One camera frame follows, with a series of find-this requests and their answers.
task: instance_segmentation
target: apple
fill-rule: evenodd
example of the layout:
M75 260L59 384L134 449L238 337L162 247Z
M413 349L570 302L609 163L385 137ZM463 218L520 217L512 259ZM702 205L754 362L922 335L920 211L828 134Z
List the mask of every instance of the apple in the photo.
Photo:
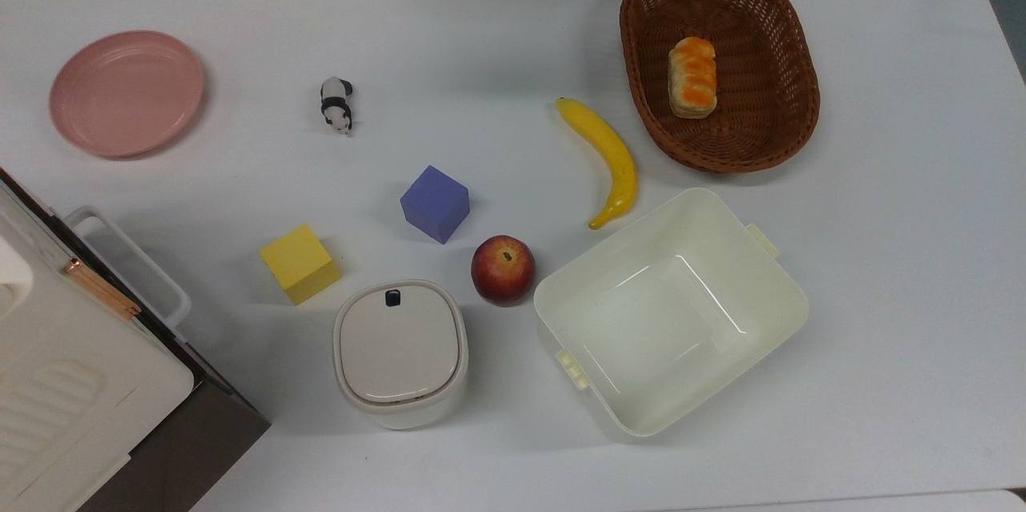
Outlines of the apple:
M488 238L474 252L470 278L484 300L496 306L513 306L535 283L535 255L516 238Z

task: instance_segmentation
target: container handle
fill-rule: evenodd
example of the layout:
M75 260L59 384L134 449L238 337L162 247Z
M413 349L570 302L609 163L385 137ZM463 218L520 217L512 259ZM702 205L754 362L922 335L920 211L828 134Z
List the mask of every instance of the container handle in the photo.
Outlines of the container handle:
M161 270L159 266L157 266L156 262L151 260L150 257L147 255L147 253L143 251L143 249L139 245L135 245L135 242L131 241L131 238L129 238L127 234L122 232L121 228L118 228L113 222L108 220L107 216L105 216L95 207L89 205L82 206L76 209L75 211L71 212L67 218L64 219L64 222L68 228L74 230L74 228L81 225L84 221L90 218L95 218L111 232L113 232L114 235L119 240L124 242L125 247L131 250L131 252L135 255L135 258L139 258L140 261L143 262L143 264L146 264L146 266L150 268L150 270L154 272L154 274L157 275L157 277L160 278L162 282L167 284L168 288L170 288L170 290L174 293L174 296L179 300L177 307L174 309L173 312L168 314L166 318L160 318L165 325L167 325L170 328L174 328L174 326L176 326L183 319L185 319L186 315L189 314L189 309L192 308L192 301L189 300L189 294L187 294L185 290L182 289L179 286L179 284L176 284L174 280L170 278L170 276L165 274L165 272ZM101 255L100 253L97 253L96 255L101 260L103 260L103 255ZM131 282L128 282L128 280L126 280L125 278L121 278L121 280L126 284L128 284L129 287L131 286ZM143 298L137 292L135 293L135 296L139 298ZM153 311L159 317L160 314L156 310L154 310L152 306L150 305L147 306L151 309L151 311Z
M766 253L770 253L770 258L777 260L777 257L780 255L780 249L777 249L777 246L773 245L773 242L765 237L765 234L761 230L755 227L755 224L748 224L745 229L755 238L755 241L759 242L762 249L765 249Z
M585 376L584 370L581 369L581 365L577 363L577 359L574 358L574 354L570 354L569 350L560 350L556 354L556 359L559 360L559 365L563 366L566 376L570 377L578 390L587 390L590 387L591 381Z

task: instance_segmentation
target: wicker basket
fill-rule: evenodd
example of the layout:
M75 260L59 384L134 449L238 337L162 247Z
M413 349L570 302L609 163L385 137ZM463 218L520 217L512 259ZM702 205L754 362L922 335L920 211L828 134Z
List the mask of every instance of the wicker basket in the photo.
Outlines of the wicker basket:
M620 31L631 94L648 133L682 164L719 173L773 167L813 134L820 91L787 0L624 0ZM670 110L669 52L682 38L716 48L716 110Z

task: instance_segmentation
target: white plastic box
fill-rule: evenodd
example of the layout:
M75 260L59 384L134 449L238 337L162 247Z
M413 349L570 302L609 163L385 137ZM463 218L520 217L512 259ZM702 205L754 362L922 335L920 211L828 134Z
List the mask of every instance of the white plastic box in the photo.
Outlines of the white plastic box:
M652 436L804 324L777 253L715 194L684 191L543 279L539 338L607 435Z
M149 332L53 267L62 245L0 189L0 510L73 511L193 389Z

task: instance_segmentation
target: yellow banana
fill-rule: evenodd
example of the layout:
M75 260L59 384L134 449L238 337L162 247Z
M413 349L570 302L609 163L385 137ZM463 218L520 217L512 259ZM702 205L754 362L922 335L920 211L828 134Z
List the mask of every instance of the yellow banana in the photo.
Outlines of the yellow banana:
M574 131L591 144L609 165L609 173L613 174L609 197L601 211L588 223L589 228L598 230L608 221L630 211L634 205L634 198L638 195L638 172L634 159L609 124L584 104L561 96L556 100L556 109Z

